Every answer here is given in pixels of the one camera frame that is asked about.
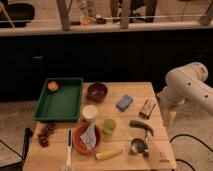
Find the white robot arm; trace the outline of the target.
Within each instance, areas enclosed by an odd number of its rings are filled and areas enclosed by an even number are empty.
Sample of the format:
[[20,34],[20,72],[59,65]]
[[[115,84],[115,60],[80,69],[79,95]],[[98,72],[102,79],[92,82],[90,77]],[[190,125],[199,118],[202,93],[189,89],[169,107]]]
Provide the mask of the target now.
[[205,83],[207,78],[207,67],[200,62],[170,70],[165,76],[166,86],[158,95],[160,104],[169,110],[188,99],[213,116],[213,87]]

